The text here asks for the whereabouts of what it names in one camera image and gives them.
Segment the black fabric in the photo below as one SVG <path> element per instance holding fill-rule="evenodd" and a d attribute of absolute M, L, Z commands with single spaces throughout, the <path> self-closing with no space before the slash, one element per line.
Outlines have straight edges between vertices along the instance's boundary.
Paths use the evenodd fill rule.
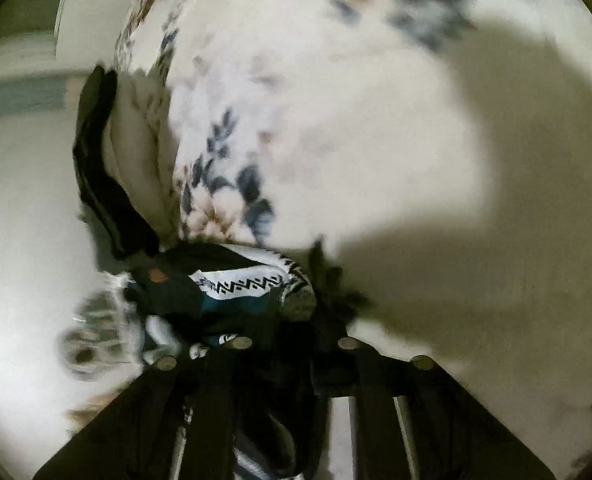
<path fill-rule="evenodd" d="M 554 475 L 435 362 L 429 370 L 384 357 L 359 342 L 341 351 L 342 316 L 320 297 L 314 313 L 313 385 L 322 397 L 354 397 L 356 468 L 372 480 L 408 478 L 394 397 L 409 406 L 422 480 L 530 479 Z"/>
<path fill-rule="evenodd" d="M 282 322 L 269 352 L 241 356 L 239 384 L 239 449 L 275 478 L 288 478 L 317 464 L 327 429 L 327 398 L 316 396 L 311 382 L 311 323 Z M 295 455 L 284 447 L 289 432 Z"/>
<path fill-rule="evenodd" d="M 34 479 L 167 479 L 181 416 L 182 396 L 175 388 L 178 380 L 175 370 L 145 371 L 60 449 Z"/>
<path fill-rule="evenodd" d="M 137 305 L 141 319 L 160 316 L 168 321 L 184 343 L 204 342 L 209 336 L 237 334 L 251 338 L 256 347 L 268 350 L 277 327 L 281 288 L 269 291 L 267 309 L 257 314 L 248 314 L 231 304 L 230 310 L 225 312 L 203 312 L 204 294 L 189 277 L 199 269 L 210 272 L 258 265 L 258 262 L 217 244 L 181 242 L 153 258 L 151 266 L 132 269 L 133 281 L 125 290 L 125 298 Z M 149 272 L 153 268 L 164 273 L 165 279 L 152 282 Z"/>
<path fill-rule="evenodd" d="M 237 352 L 217 349 L 201 368 L 200 386 L 186 417 L 186 451 L 179 480 L 230 480 L 234 469 L 233 374 Z"/>
<path fill-rule="evenodd" d="M 109 233 L 113 256 L 122 260 L 140 250 L 153 256 L 159 241 L 103 165 L 103 130 L 112 111 L 116 85 L 116 72 L 105 73 L 100 66 L 87 79 L 78 104 L 73 157 L 80 199 Z"/>

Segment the metal rivet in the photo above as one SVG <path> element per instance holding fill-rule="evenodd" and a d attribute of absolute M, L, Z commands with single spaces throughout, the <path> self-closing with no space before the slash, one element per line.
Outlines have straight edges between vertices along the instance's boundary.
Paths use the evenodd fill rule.
<path fill-rule="evenodd" d="M 248 348 L 251 348 L 253 341 L 249 337 L 240 336 L 231 341 L 230 345 L 236 350 L 247 350 Z"/>
<path fill-rule="evenodd" d="M 412 358 L 412 364 L 418 370 L 431 370 L 435 366 L 435 362 L 430 357 L 426 355 L 416 355 L 416 357 Z"/>
<path fill-rule="evenodd" d="M 173 370 L 177 364 L 176 358 L 173 355 L 166 355 L 161 357 L 158 361 L 154 363 L 154 367 L 158 370 L 163 372 L 168 372 L 169 370 Z"/>
<path fill-rule="evenodd" d="M 343 350 L 355 350 L 361 343 L 352 337 L 342 337 L 338 339 L 338 346 Z"/>

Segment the white floral fabric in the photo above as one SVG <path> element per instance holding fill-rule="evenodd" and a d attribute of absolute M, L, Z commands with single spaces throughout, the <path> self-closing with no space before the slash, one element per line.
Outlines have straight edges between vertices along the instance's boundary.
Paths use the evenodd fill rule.
<path fill-rule="evenodd" d="M 179 234 L 304 251 L 554 471 L 592 455 L 592 16 L 581 0 L 156 0 Z"/>

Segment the white wall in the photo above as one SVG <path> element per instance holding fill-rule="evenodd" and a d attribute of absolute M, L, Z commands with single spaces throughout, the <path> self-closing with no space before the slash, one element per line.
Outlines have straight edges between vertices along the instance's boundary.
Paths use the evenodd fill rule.
<path fill-rule="evenodd" d="M 75 112 L 0 119 L 0 460 L 17 480 L 68 439 L 66 410 L 122 380 L 71 378 L 57 337 L 102 283 L 77 218 Z"/>
<path fill-rule="evenodd" d="M 56 23 L 56 61 L 92 69 L 114 58 L 132 0 L 62 0 Z"/>

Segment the clothing pile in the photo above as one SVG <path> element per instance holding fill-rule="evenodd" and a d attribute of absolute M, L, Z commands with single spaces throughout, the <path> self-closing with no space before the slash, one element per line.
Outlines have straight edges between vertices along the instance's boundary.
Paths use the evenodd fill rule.
<path fill-rule="evenodd" d="M 320 254 L 310 267 L 338 283 Z M 330 399 L 347 396 L 354 459 L 370 478 L 409 467 L 425 480 L 552 479 L 429 358 L 405 363 L 348 337 L 341 298 L 314 291 L 288 258 L 182 242 L 114 284 L 141 327 L 144 372 L 35 480 L 313 480 Z M 407 422 L 394 402 L 403 396 Z"/>
<path fill-rule="evenodd" d="M 139 251 L 153 256 L 160 246 L 177 242 L 177 143 L 167 126 L 168 110 L 165 86 L 143 73 L 97 66 L 81 92 L 73 149 L 80 198 L 86 219 L 106 230 L 116 260 Z M 102 245 L 103 234 L 94 240 Z M 109 266 L 99 262 L 101 270 Z"/>

